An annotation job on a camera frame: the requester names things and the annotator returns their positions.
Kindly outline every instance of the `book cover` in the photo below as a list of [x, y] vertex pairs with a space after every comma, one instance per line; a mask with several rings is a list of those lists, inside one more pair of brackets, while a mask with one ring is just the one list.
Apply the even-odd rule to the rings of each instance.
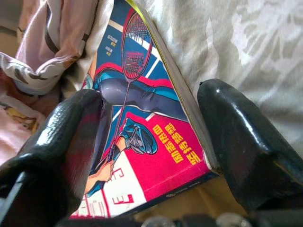
[[104, 100], [86, 193], [71, 218], [137, 211], [212, 176], [140, 15], [115, 1], [83, 84]]

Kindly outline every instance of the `book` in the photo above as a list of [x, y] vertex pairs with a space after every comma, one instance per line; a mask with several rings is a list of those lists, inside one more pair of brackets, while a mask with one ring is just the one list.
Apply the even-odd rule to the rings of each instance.
[[214, 177], [199, 108], [140, 5], [115, 1], [83, 88], [104, 103], [86, 193], [71, 218], [138, 212]]

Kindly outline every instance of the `book spine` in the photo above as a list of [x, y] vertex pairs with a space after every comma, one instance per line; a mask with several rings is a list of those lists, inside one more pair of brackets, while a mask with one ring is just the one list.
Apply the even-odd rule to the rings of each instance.
[[202, 183], [204, 183], [204, 182], [206, 182], [206, 181], [208, 181], [208, 180], [210, 180], [214, 177], [217, 177], [217, 176], [218, 176], [217, 174], [211, 172], [211, 173], [208, 173], [208, 174], [203, 175], [201, 177], [198, 177], [197, 179], [192, 180], [192, 181], [190, 181], [190, 182], [188, 182], [188, 183], [186, 183], [186, 184], [184, 184], [184, 185], [182, 185], [182, 186], [180, 186], [180, 187], [178, 187], [178, 188], [176, 188], [176, 189], [174, 189], [174, 190], [172, 190], [172, 191], [170, 191], [170, 192], [168, 192], [168, 193], [166, 193], [162, 196], [159, 196], [159, 197], [157, 197], [157, 198], [155, 198], [151, 201], [146, 202], [145, 204], [142, 204], [141, 206], [138, 206], [138, 207], [136, 207], [132, 210], [129, 210], [129, 211], [121, 214], [118, 217], [122, 217], [124, 215], [133, 215], [135, 213], [138, 213], [140, 211], [148, 209], [149, 207], [152, 207], [152, 206], [154, 206], [158, 203], [161, 203], [161, 202], [163, 202], [163, 201], [165, 201], [169, 198], [175, 197], [176, 195], [179, 195], [179, 194], [181, 194], [181, 193], [183, 193], [183, 192], [185, 192], [185, 191], [187, 191], [187, 190], [189, 190], [189, 189], [191, 189], [191, 188], [193, 188], [197, 185], [200, 185], [200, 184], [202, 184]]

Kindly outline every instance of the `gray fabric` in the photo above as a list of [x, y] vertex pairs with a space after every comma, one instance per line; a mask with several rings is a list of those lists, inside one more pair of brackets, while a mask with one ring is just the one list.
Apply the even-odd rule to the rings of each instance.
[[143, 0], [196, 97], [219, 78], [243, 92], [303, 157], [302, 0]]

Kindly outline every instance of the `character's hand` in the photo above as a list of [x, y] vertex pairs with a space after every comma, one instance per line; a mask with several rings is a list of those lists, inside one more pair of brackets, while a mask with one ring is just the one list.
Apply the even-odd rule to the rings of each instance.
[[105, 163], [98, 170], [96, 180], [105, 181], [105, 182], [109, 181], [113, 173], [113, 168], [114, 168], [114, 161], [112, 160], [107, 163], [106, 160]]

